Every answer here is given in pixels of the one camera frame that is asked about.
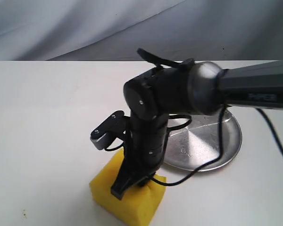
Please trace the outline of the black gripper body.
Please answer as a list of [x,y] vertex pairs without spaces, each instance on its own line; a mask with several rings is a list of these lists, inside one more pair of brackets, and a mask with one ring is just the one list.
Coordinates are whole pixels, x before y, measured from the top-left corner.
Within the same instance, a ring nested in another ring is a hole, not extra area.
[[145,121],[136,115],[123,116],[125,123],[122,176],[141,179],[152,176],[162,164],[168,115]]

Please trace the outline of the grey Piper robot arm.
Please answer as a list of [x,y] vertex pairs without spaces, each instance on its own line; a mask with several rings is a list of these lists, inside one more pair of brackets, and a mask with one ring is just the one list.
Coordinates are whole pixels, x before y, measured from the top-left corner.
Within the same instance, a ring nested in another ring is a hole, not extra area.
[[166,152],[176,117],[223,117],[228,106],[283,109],[283,60],[236,69],[223,69],[192,59],[181,63],[143,49],[138,54],[154,68],[127,81],[123,92],[131,115],[125,127],[124,160],[111,186],[122,199],[130,187],[154,179]]

